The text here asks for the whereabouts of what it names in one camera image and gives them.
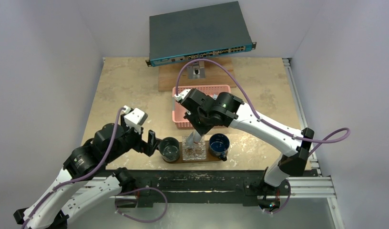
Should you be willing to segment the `dark green cup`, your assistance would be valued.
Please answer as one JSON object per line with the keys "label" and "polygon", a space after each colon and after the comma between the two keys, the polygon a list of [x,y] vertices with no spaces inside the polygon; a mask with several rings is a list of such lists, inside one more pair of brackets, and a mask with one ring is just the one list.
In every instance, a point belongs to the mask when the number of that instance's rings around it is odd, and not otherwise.
{"label": "dark green cup", "polygon": [[180,143],[176,138],[166,137],[161,140],[158,150],[164,161],[172,163],[180,158]]}

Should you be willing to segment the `pink plastic basket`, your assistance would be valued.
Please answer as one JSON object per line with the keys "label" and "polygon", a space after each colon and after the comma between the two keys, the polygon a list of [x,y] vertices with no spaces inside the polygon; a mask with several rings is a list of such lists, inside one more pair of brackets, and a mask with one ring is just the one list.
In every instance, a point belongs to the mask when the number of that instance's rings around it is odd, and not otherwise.
{"label": "pink plastic basket", "polygon": [[[199,91],[205,93],[208,96],[216,98],[222,92],[231,92],[231,87],[227,84],[216,84],[216,85],[196,85],[196,86],[179,86],[178,92],[182,92],[185,89],[198,89]],[[178,129],[192,129],[193,126],[187,119],[184,119],[186,109],[181,106],[175,100],[175,89],[172,89],[172,98],[173,98],[173,108],[172,108],[172,121],[175,123]]]}

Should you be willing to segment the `blue cup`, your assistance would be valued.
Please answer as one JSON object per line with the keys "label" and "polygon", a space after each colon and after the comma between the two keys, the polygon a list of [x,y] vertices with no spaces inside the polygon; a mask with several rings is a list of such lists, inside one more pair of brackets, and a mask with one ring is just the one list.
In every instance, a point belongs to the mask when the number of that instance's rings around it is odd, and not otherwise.
{"label": "blue cup", "polygon": [[222,161],[227,160],[229,147],[230,140],[224,134],[217,133],[209,138],[208,153]]}

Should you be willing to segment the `clear acrylic holder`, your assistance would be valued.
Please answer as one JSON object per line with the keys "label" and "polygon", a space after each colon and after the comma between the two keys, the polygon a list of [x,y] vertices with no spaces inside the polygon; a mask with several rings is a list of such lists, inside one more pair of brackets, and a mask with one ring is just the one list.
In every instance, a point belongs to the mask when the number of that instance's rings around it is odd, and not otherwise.
{"label": "clear acrylic holder", "polygon": [[182,137],[182,159],[183,161],[200,161],[206,159],[206,143],[202,137],[200,142],[193,144],[192,147],[186,145],[188,136]]}

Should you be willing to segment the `oval wooden tray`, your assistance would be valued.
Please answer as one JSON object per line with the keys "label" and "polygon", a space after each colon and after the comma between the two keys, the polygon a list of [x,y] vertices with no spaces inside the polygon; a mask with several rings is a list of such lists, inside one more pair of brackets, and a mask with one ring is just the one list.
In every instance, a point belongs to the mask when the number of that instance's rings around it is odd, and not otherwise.
{"label": "oval wooden tray", "polygon": [[218,159],[218,158],[212,156],[210,153],[208,153],[208,143],[209,143],[209,141],[205,141],[205,143],[206,143],[206,159],[205,160],[200,160],[200,161],[183,161],[183,159],[182,159],[182,142],[179,142],[179,143],[180,143],[180,158],[177,161],[169,163],[169,164],[198,163],[198,162],[217,162],[217,161],[221,161],[221,159]]}

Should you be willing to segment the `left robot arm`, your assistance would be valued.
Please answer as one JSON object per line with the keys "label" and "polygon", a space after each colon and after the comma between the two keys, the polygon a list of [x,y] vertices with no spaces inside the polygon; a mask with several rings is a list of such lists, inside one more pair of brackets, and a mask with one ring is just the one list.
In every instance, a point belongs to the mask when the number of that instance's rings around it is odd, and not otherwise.
{"label": "left robot arm", "polygon": [[148,140],[143,141],[141,131],[141,127],[106,124],[95,133],[94,138],[72,151],[55,181],[39,200],[29,208],[14,212],[16,223],[23,229],[66,229],[85,211],[111,196],[139,193],[135,178],[127,168],[121,167],[98,185],[75,195],[122,154],[134,150],[151,156],[160,140],[150,130]]}

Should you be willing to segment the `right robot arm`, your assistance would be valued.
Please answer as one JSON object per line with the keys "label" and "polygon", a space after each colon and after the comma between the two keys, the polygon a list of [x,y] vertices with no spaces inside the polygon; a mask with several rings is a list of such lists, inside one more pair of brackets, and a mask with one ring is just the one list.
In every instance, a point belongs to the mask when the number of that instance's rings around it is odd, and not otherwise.
{"label": "right robot arm", "polygon": [[282,154],[260,181],[264,193],[272,194],[289,176],[303,175],[311,146],[309,140],[314,135],[312,130],[294,129],[253,112],[250,104],[228,92],[214,99],[197,89],[185,89],[174,95],[174,99],[186,109],[184,118],[199,136],[216,126],[230,127],[261,139]]}

